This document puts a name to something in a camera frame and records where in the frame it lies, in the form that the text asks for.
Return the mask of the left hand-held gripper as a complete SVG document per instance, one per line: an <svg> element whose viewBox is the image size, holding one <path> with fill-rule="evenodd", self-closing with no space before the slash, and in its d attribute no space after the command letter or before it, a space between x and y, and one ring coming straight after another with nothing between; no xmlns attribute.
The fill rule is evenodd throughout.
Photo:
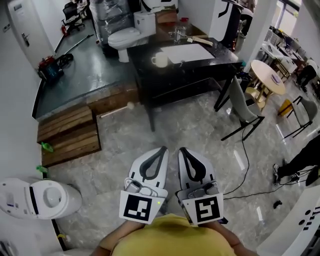
<svg viewBox="0 0 320 256"><path fill-rule="evenodd" d="M134 160L120 192L120 218L142 224L153 222L168 196L165 190L168 164L169 150L165 146Z"/></svg>

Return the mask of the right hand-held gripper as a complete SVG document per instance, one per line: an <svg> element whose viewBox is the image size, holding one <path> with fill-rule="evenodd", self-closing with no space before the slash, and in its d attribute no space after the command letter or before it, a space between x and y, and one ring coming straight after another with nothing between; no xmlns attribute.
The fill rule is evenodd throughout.
<svg viewBox="0 0 320 256"><path fill-rule="evenodd" d="M216 172L211 162L199 153L181 147L178 167L183 190L175 195L189 223L200 225L223 219L223 194L218 191Z"/></svg>

